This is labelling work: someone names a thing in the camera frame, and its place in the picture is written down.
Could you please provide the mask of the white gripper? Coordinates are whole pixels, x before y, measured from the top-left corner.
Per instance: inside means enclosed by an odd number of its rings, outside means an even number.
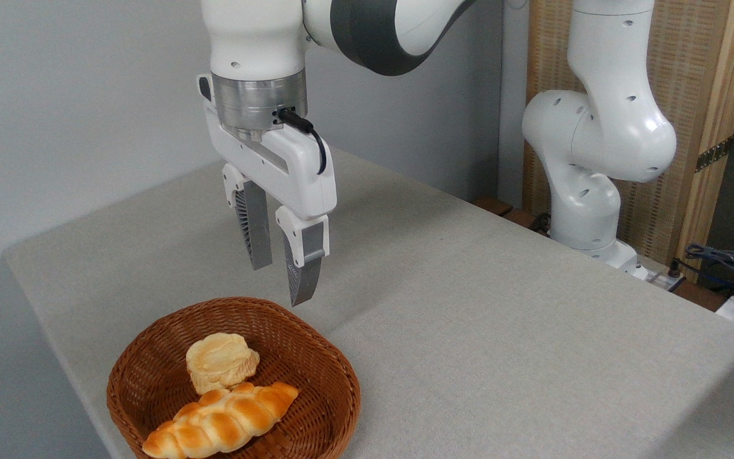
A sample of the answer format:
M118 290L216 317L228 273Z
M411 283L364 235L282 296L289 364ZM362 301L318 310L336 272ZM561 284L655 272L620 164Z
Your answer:
M326 214L337 205L337 189L328 145L282 120L283 113L308 113L305 75L263 81L200 75L198 89L213 147L227 162L227 203L252 268L273 263L268 192L282 204L275 216L284 236L291 305L306 302L330 252Z

